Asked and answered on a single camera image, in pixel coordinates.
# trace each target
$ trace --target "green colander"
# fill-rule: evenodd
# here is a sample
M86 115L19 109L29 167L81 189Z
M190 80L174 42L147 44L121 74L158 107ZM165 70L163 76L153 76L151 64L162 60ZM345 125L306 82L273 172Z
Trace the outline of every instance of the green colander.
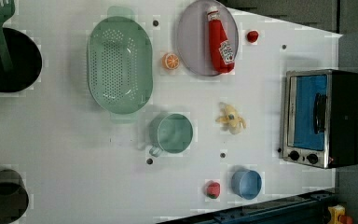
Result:
M129 8L110 7L89 38L89 90L113 120L134 120L153 90L152 45L134 18Z

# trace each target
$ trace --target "white table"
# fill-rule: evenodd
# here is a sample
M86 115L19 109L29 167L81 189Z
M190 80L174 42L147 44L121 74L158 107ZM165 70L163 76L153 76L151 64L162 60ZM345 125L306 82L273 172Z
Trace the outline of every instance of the white table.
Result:
M173 27L191 2L17 2L6 27L33 37L44 60L31 88L0 93L0 170L20 172L32 196L20 223L155 223L334 187L335 170L285 162L277 148L285 72L336 68L339 35L231 10L240 30L235 75L200 77L182 65L169 73L160 58L175 51ZM87 40L112 5L132 7L153 44L153 96L132 125L110 122L87 86ZM256 46L244 40L250 29L261 33ZM238 108L244 132L231 135L214 122L219 102ZM182 155L147 165L147 125L161 110L186 114L195 138ZM254 200L229 188L241 166L262 175ZM218 200L202 193L209 180L222 186Z

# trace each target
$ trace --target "red object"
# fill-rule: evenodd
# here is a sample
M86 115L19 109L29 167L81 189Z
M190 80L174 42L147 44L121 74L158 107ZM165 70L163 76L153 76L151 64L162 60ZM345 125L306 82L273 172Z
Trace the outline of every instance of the red object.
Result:
M345 215L339 216L338 221L341 222L342 224L353 224L353 219Z
M257 31L251 31L251 32L248 33L248 35L246 37L248 38L248 41L250 43L254 43L258 39L258 32Z
M234 52L228 43L225 29L220 21L217 7L208 10L209 48L214 69L219 73L229 73L234 69Z
M220 184L216 182L210 184L206 189L206 194L212 199L218 198L220 195Z

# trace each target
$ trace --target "small blue bowl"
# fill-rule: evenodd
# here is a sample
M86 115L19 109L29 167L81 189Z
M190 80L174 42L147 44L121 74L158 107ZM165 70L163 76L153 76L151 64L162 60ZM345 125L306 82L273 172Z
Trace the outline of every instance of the small blue bowl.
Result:
M252 200L261 190L261 176L252 170L237 171L231 179L232 190L242 198Z

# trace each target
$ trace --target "orange fruit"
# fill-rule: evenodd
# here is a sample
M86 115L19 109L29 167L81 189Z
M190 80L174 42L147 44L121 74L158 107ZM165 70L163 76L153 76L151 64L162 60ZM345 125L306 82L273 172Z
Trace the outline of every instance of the orange fruit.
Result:
M176 69L179 67L179 57L174 53L166 53L162 57L162 66L166 69Z

